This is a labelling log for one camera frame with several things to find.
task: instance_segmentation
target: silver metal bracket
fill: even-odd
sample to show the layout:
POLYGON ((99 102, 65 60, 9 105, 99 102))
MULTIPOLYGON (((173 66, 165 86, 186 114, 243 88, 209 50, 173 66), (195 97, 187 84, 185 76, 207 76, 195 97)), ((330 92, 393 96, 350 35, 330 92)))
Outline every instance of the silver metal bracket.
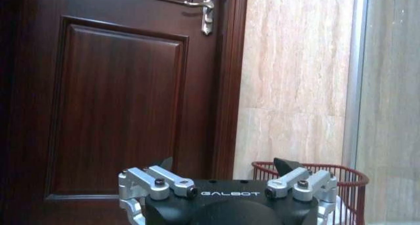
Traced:
POLYGON ((337 179, 330 172, 317 171, 307 180, 293 185, 293 198, 299 201, 318 200, 317 225, 325 225, 327 214, 335 208, 337 179))
POLYGON ((309 172, 305 168, 298 167, 291 172, 277 179, 266 182, 265 196, 267 198, 282 198, 287 195, 289 189, 298 180, 309 177, 309 172))
POLYGON ((174 195, 185 198, 193 198, 197 195, 197 188, 193 180, 189 178, 182 178, 174 175, 171 172, 166 171, 158 166, 151 166, 146 169, 146 173, 154 178, 163 178, 165 182, 169 184, 174 195))
POLYGON ((194 182, 189 178, 178 177, 158 166, 149 167, 145 172, 133 167, 118 174, 119 207, 125 209, 131 225, 145 225, 141 214, 143 198, 166 199, 169 187, 177 196, 193 198, 197 194, 194 182))
POLYGON ((203 0, 202 2, 183 1, 182 4, 187 7, 202 7, 201 31, 203 35, 209 35, 211 32, 213 9, 214 9, 214 4, 211 0, 203 0))

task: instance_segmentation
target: door handle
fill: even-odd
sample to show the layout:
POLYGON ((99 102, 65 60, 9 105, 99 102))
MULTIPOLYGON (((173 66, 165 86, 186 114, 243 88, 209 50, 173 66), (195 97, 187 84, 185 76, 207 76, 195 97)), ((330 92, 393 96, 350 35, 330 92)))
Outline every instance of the door handle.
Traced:
POLYGON ((183 6, 186 7, 202 7, 202 21, 201 21, 201 31, 203 35, 209 35, 211 32, 211 11, 214 4, 211 0, 203 0, 202 2, 187 2, 183 1, 183 6))

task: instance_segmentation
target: basket rim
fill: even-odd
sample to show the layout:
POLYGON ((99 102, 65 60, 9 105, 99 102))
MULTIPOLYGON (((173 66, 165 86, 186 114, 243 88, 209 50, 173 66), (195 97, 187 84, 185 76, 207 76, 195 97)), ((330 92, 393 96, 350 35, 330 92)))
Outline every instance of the basket rim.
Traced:
MULTIPOLYGON (((278 176, 278 173, 274 170, 263 168, 262 167, 263 165, 274 165, 274 163, 267 162, 267 161, 253 161, 251 162, 251 166, 254 168, 257 168, 262 172, 266 172, 266 173, 270 173, 270 174, 278 176)), ((362 172, 357 171, 355 169, 347 168, 342 165, 321 164, 321 163, 302 163, 301 165, 305 167, 333 167, 333 168, 339 168, 345 171, 354 173, 358 176, 358 180, 355 182, 337 182, 337 186, 339 186, 339 187, 362 187, 369 183, 369 178, 362 172)))

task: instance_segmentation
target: wall tile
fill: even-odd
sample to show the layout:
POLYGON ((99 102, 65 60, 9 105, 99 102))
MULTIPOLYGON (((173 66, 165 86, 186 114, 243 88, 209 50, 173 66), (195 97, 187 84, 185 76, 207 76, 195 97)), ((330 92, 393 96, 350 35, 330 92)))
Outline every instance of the wall tile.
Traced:
POLYGON ((234 177, 339 163, 353 0, 247 0, 234 177))

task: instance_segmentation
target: marble wall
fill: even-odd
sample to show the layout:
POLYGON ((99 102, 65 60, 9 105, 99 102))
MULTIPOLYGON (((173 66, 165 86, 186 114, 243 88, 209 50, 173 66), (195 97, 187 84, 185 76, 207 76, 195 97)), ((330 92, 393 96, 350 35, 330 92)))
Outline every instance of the marble wall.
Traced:
POLYGON ((370 178, 365 218, 420 224, 420 0, 369 0, 366 16, 355 160, 370 178))
POLYGON ((247 0, 234 178, 341 162, 353 0, 247 0))

